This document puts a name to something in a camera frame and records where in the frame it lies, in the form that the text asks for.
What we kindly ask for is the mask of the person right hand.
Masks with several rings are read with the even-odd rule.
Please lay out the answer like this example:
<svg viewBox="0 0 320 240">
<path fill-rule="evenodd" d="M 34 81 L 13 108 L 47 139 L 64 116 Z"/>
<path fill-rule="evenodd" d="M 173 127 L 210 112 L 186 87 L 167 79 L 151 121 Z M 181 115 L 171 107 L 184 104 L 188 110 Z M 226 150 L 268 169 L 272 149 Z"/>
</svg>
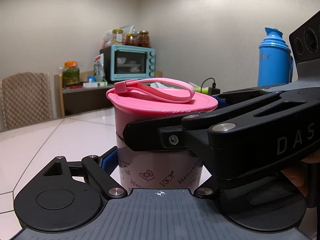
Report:
<svg viewBox="0 0 320 240">
<path fill-rule="evenodd" d="M 319 150 L 304 158 L 302 162 L 307 164 L 319 163 Z M 304 197 L 307 196 L 308 187 L 305 183 L 305 174 L 301 170 L 292 167 L 286 168 L 281 172 L 293 183 L 293 185 L 295 185 L 297 189 L 299 189 L 299 191 L 303 194 Z"/>
</svg>

